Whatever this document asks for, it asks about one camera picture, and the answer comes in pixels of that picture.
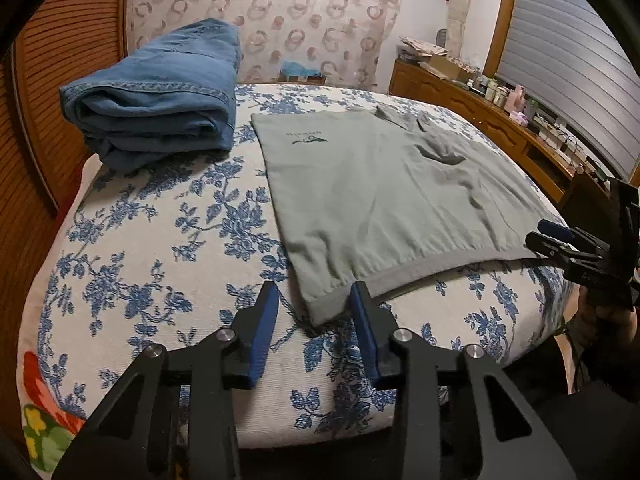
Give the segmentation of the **stack of papers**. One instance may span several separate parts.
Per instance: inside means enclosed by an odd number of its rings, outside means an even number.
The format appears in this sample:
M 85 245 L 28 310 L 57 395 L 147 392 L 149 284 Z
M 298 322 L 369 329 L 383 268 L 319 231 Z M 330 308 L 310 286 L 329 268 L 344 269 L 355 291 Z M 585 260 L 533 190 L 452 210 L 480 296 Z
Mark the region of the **stack of papers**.
M 446 56 L 448 54 L 445 48 L 423 40 L 400 36 L 399 41 L 397 57 L 401 61 L 410 63 L 428 62 L 434 56 Z

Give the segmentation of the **grey window blind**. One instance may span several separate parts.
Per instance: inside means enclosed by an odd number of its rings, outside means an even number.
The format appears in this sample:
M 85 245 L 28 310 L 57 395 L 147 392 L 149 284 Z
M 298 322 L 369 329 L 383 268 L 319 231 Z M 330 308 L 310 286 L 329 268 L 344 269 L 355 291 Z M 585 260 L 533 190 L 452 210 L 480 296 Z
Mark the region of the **grey window blind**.
M 639 77 L 586 0 L 514 0 L 497 76 L 521 84 L 628 177 L 639 157 Z

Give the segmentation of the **pink bottle on dresser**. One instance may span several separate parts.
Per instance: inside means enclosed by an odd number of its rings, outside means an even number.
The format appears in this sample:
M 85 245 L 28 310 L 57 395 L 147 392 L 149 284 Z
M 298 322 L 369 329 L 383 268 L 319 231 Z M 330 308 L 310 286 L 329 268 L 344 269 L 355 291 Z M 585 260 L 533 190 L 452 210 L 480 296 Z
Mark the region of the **pink bottle on dresser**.
M 518 113 L 524 110 L 526 103 L 525 88 L 518 84 L 514 89 L 509 92 L 503 109 L 511 114 L 513 112 Z

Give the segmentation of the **grey pants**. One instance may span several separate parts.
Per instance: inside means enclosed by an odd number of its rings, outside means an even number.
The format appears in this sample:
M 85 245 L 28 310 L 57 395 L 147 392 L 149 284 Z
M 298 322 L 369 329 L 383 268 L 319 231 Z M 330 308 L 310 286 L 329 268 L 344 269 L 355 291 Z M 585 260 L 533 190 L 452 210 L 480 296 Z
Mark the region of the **grey pants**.
M 280 237 L 309 321 L 488 261 L 527 259 L 528 232 L 556 213 L 502 151 L 427 114 L 256 114 Z

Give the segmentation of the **patterned pink curtain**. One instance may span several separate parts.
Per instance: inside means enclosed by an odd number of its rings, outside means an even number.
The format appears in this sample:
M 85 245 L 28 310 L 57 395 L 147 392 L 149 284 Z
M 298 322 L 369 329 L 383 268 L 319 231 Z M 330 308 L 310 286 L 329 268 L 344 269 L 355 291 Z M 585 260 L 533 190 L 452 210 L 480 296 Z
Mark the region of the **patterned pink curtain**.
M 318 70 L 330 86 L 372 89 L 401 0 L 127 0 L 130 51 L 206 18 L 236 26 L 239 78 L 271 82 L 286 63 Z

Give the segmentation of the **wooden slatted headboard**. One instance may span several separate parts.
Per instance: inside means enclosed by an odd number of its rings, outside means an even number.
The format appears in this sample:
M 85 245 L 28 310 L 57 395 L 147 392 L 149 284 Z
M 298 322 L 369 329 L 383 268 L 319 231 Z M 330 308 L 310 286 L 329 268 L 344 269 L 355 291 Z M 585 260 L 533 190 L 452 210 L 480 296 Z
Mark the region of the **wooden slatted headboard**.
M 58 89 L 125 54 L 126 0 L 1 0 L 1 418 L 25 298 L 88 150 Z

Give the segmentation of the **colourful floral blanket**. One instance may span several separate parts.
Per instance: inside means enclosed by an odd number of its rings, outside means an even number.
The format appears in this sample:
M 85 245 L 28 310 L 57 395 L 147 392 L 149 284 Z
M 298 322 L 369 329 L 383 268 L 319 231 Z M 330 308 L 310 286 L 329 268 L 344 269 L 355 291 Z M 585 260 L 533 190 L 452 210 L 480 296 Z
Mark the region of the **colourful floral blanket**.
M 53 238 L 47 242 L 43 264 L 29 287 L 18 332 L 16 386 L 27 445 L 27 465 L 43 479 L 51 477 L 52 469 L 84 422 L 58 407 L 41 376 L 37 358 L 40 313 L 49 274 L 54 268 L 54 256 L 62 244 L 63 231 L 70 226 L 75 209 L 101 166 L 102 162 L 92 155 L 74 171 L 72 186 L 55 217 Z

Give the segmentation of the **wooden dresser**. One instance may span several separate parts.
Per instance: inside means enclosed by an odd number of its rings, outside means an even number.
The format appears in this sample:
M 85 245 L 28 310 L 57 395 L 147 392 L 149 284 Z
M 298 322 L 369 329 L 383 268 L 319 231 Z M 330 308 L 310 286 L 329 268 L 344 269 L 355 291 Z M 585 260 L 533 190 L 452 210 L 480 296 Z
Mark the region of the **wooden dresser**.
M 539 136 L 511 120 L 501 108 L 469 89 L 464 90 L 399 58 L 395 61 L 388 91 L 393 96 L 446 107 L 457 113 L 509 155 L 555 206 L 562 205 L 574 174 Z

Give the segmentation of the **folded blue jeans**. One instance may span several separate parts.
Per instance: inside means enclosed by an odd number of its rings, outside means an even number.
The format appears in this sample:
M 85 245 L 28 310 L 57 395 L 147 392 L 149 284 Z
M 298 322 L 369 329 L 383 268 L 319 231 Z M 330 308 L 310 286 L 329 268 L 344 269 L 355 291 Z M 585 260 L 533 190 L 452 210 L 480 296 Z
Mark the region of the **folded blue jeans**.
M 238 29 L 206 18 L 60 89 L 64 118 L 107 167 L 131 172 L 233 146 Z

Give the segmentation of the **blue floral bed sheet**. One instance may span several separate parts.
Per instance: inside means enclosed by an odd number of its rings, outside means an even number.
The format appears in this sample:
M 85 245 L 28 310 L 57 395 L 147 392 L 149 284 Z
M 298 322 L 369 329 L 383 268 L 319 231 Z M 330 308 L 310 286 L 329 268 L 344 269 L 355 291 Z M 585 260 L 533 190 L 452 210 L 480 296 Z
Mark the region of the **blue floral bed sheet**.
M 37 286 L 42 404 L 69 432 L 145 346 L 196 344 L 254 304 L 268 280 L 280 290 L 278 322 L 264 376 L 235 399 L 242 445 L 351 437 L 390 423 L 395 397 L 369 385 L 350 323 L 316 336 L 303 329 L 250 118 L 384 104 L 475 143 L 486 138 L 450 108 L 360 90 L 258 84 L 236 98 L 224 162 L 199 157 L 130 176 L 86 162 Z

